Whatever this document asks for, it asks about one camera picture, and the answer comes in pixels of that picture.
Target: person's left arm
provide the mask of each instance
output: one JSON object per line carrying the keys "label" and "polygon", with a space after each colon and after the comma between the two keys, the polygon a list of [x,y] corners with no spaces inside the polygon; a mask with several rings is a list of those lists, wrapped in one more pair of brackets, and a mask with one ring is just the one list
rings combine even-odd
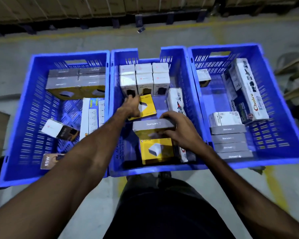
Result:
{"label": "person's left arm", "polygon": [[82,139],[45,176],[0,208],[0,238],[58,238],[83,199],[103,178],[125,120],[138,117],[139,96]]}

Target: person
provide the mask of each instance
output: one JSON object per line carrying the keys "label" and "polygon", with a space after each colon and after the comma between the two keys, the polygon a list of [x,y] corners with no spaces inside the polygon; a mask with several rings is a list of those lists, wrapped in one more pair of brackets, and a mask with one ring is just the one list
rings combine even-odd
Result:
{"label": "person", "polygon": [[[3,205],[0,239],[57,238],[101,181],[125,120],[139,116],[138,104],[138,96],[126,98],[102,127]],[[186,116],[165,112],[162,117],[176,123],[175,131],[164,133],[203,160],[253,238],[299,238],[299,222],[231,169]],[[152,178],[147,174],[128,179],[104,238],[234,238],[217,211],[186,182],[165,175],[153,183]]]}

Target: person's right arm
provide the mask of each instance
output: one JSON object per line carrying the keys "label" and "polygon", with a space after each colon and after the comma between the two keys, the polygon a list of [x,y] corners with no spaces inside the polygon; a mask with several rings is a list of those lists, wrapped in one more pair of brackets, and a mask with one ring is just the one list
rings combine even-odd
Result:
{"label": "person's right arm", "polygon": [[239,176],[199,136],[188,117],[166,112],[176,130],[164,133],[180,147],[191,150],[207,165],[253,238],[299,238],[299,222]]}

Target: blue plastic crate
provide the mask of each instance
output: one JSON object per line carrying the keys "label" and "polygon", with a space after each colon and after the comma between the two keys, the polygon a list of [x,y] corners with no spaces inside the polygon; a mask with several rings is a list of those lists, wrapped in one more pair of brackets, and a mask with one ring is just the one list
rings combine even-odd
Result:
{"label": "blue plastic crate", "polygon": [[67,152],[77,142],[54,139],[41,129],[49,118],[80,129],[82,100],[61,101],[45,90],[50,69],[106,67],[105,114],[109,107],[110,51],[33,55],[0,173],[0,187],[29,184],[45,173],[44,153]]}
{"label": "blue plastic crate", "polygon": [[[183,46],[162,47],[160,57],[156,59],[139,59],[137,49],[112,50],[109,117],[123,103],[123,94],[119,80],[119,65],[153,62],[166,62],[169,64],[171,87],[182,88],[185,112],[199,134],[207,140],[187,48]],[[153,96],[157,115],[145,117],[143,120],[157,119],[163,112],[167,111],[165,99],[166,96]],[[149,172],[204,169],[205,167],[203,164],[142,166],[139,139],[132,131],[132,122],[130,122],[126,124],[121,132],[118,145],[109,165],[109,175],[119,177]]]}
{"label": "blue plastic crate", "polygon": [[[269,120],[247,127],[252,159],[231,159],[232,168],[299,163],[299,129],[287,107],[275,76],[259,44],[229,44],[190,47],[189,55],[206,130],[213,112],[231,111],[221,74],[235,58],[247,58],[267,109]],[[196,69],[207,68],[211,82],[199,86]]]}

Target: gray floor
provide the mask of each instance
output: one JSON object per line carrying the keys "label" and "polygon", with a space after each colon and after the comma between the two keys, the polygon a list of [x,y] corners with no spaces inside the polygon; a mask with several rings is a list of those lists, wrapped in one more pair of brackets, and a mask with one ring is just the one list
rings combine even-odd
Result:
{"label": "gray floor", "polygon": [[[0,38],[0,111],[11,115],[8,134],[17,109],[18,94],[32,54],[77,52],[117,48],[139,49],[140,58],[158,57],[161,46],[211,45],[255,42],[263,46],[272,69],[280,56],[299,53],[299,8],[286,16],[236,16],[209,18],[203,24],[179,22],[171,26],[147,25],[141,34],[132,25],[119,30],[95,28],[87,31],[64,29],[38,35],[9,35]],[[282,89],[286,78],[278,77]],[[260,175],[249,169],[237,172],[272,201],[299,220],[299,164],[275,166],[273,174]],[[236,238],[250,238],[219,184],[208,170],[180,171],[173,177],[191,184],[214,206]],[[103,179],[80,205],[60,238],[101,238],[112,221],[123,180]],[[25,188],[15,186],[0,191],[0,206]]]}

